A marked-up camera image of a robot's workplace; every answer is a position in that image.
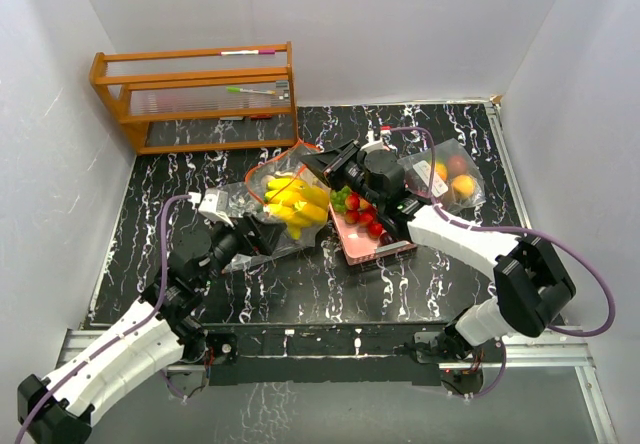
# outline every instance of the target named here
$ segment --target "white wall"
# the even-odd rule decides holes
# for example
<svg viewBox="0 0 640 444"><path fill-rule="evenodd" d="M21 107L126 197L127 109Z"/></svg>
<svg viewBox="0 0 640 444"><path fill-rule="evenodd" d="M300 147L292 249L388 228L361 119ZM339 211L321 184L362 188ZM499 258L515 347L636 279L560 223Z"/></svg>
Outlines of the white wall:
<svg viewBox="0 0 640 444"><path fill-rule="evenodd" d="M118 52L293 41L299 104L506 91L554 0L91 0Z"/></svg>
<svg viewBox="0 0 640 444"><path fill-rule="evenodd" d="M609 279L618 317L591 341L614 425L638 442L640 0L557 0L509 86L503 122L535 226L571 243ZM595 282L571 266L571 315L604 320Z"/></svg>
<svg viewBox="0 0 640 444"><path fill-rule="evenodd" d="M0 442L100 273L133 156L88 84L112 52L88 0L0 0Z"/></svg>

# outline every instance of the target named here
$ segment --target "bunch of bananas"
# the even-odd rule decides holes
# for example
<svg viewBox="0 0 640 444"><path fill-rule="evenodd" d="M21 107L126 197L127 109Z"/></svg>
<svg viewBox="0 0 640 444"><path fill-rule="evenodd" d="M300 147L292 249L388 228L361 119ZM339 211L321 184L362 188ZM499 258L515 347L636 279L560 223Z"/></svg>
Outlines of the bunch of bananas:
<svg viewBox="0 0 640 444"><path fill-rule="evenodd" d="M287 224L287 231L300 239L301 229L327 222L329 193L302 179L281 177L267 183L265 212Z"/></svg>

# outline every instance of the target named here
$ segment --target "robotic arm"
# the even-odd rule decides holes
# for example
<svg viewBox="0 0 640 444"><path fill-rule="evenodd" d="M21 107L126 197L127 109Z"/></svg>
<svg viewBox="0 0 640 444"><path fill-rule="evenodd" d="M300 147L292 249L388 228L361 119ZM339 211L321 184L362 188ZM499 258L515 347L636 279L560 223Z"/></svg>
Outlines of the robotic arm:
<svg viewBox="0 0 640 444"><path fill-rule="evenodd" d="M538 337L576 293L553 246L538 237L470 232L470 222L436 209L405 187L405 172L381 141L304 156L314 175L332 189L348 185L378 210L394 238L441 250L493 279L497 296L463 311L430 343L430 351L464 359L489 339L521 333Z"/></svg>
<svg viewBox="0 0 640 444"><path fill-rule="evenodd" d="M191 311L202 302L207 281L220 275L236 254L272 254L284 230L284 225L264 224L250 214L229 218L217 211L219 198L215 192L205 194L198 209L213 223L212 230L185 235L169 254L166 293L154 318L130 332L156 308L160 271L122 318L73 361L43 379L32 374L22 381L18 387L20 424L49 390L68 379L78 363L87 363L54 392L31 421L28 432L36 442L85 442L111 406L139 384L180 359L197 358L206 336ZM103 347L106 349L95 357Z"/></svg>

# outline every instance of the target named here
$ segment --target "purple marker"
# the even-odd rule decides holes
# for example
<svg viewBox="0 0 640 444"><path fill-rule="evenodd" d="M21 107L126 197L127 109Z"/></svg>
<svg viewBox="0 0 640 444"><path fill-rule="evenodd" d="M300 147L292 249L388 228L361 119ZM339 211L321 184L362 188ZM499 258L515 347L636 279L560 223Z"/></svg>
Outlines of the purple marker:
<svg viewBox="0 0 640 444"><path fill-rule="evenodd" d="M258 54L275 54L275 49L255 49L247 51L224 51L221 52L221 56L255 56Z"/></svg>

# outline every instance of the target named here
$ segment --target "marker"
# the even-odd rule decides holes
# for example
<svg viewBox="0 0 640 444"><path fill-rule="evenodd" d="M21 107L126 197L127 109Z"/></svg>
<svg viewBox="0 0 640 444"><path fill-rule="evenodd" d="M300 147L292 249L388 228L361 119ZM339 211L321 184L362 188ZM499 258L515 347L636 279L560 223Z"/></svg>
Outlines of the marker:
<svg viewBox="0 0 640 444"><path fill-rule="evenodd" d="M268 94L269 96L275 96L276 91L257 91L255 89L243 89L241 87L227 87L228 92L245 92L247 94Z"/></svg>
<svg viewBox="0 0 640 444"><path fill-rule="evenodd" d="M275 54L274 49L255 49L246 51L223 51L221 56L256 56L258 54Z"/></svg>

